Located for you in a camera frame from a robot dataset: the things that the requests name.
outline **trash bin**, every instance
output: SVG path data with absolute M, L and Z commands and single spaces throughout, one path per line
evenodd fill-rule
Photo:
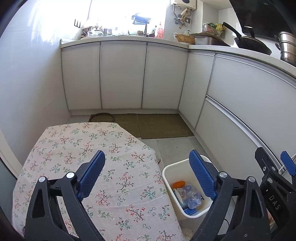
M 204 161 L 211 162 L 207 157 L 201 157 L 204 159 Z M 211 200 L 211 198 L 207 197 L 203 192 L 194 172 L 191 169 L 189 159 L 166 166 L 163 169 L 163 180 L 167 187 L 168 194 L 170 196 L 174 211 L 179 221 L 187 218 L 199 218 L 202 215 L 206 214 L 210 209 L 210 206 L 213 201 Z M 192 215 L 188 215 L 183 211 L 181 205 L 179 204 L 176 196 L 173 193 L 171 186 L 178 181 L 185 181 L 186 183 L 195 186 L 204 198 L 201 205 L 196 208 L 197 212 L 193 213 Z

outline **water heater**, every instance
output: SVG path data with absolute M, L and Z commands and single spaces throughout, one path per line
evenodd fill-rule
M 180 8 L 196 10 L 196 0 L 171 0 L 171 5 L 176 4 Z

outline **range hood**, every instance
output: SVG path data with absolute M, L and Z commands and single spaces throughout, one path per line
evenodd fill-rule
M 295 0 L 230 0 L 242 27 L 251 26 L 257 37 L 274 39 L 281 31 L 296 35 Z

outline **countertop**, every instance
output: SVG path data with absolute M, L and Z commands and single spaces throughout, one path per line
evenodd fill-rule
M 242 57 L 247 57 L 253 60 L 257 60 L 259 62 L 271 65 L 275 68 L 278 68 L 292 77 L 296 78 L 296 67 L 280 60 L 275 57 L 271 57 L 266 54 L 258 53 L 252 50 L 240 49 L 236 47 L 226 47 L 226 46 L 216 46 L 216 45 L 190 45 L 178 42 L 173 42 L 164 39 L 158 38 L 149 38 L 149 37 L 138 37 L 138 36 L 107 36 L 107 37 L 96 37 L 96 38 L 88 38 L 72 41 L 69 39 L 61 39 L 60 48 L 66 48 L 75 45 L 82 45 L 86 43 L 92 42 L 104 42 L 104 41 L 140 41 L 140 42 L 151 42 L 151 43 L 159 43 L 164 45 L 171 45 L 176 47 L 181 47 L 184 49 L 190 50 L 202 50 L 202 51 L 213 51 L 213 52 L 221 52 L 221 53 L 229 53 Z

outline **floral tablecloth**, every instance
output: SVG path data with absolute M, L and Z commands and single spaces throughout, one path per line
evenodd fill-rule
M 76 123 L 45 130 L 13 191 L 14 228 L 23 234 L 30 198 L 40 176 L 56 179 L 75 172 L 97 150 L 105 153 L 106 164 L 82 203 L 105 240 L 183 240 L 155 152 L 116 123 Z M 76 235 L 62 198 L 58 200 L 69 233 Z

